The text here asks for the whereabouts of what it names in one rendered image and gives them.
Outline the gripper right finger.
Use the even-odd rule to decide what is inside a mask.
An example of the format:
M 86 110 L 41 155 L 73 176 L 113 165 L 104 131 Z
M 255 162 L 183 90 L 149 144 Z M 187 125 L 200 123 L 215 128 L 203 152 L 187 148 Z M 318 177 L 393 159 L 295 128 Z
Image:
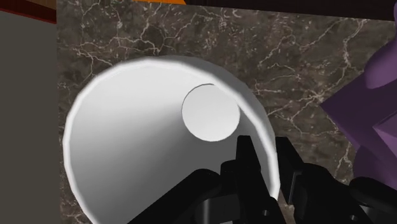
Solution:
M 397 190 L 368 177 L 348 185 L 305 163 L 287 137 L 275 139 L 281 192 L 296 224 L 397 224 Z

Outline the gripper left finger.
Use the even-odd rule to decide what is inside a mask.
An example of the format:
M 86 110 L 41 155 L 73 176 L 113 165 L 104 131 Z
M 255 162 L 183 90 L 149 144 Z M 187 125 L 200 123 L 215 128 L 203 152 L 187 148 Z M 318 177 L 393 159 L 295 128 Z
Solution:
M 197 169 L 128 224 L 286 224 L 270 196 L 249 136 L 217 174 Z

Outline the white cup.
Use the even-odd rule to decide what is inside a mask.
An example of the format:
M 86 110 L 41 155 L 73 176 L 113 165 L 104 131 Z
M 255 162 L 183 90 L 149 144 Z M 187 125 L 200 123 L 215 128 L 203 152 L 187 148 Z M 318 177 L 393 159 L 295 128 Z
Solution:
M 219 172 L 250 136 L 272 197 L 280 190 L 275 133 L 249 87 L 186 56 L 141 57 L 95 77 L 63 136 L 71 190 L 92 224 L 127 224 L 197 169 Z

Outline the purple figure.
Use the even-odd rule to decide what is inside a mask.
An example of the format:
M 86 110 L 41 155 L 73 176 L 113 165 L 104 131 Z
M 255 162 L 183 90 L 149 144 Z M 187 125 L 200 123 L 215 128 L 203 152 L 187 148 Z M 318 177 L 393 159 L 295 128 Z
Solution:
M 354 177 L 397 190 L 397 31 L 363 73 L 321 107 L 356 150 Z

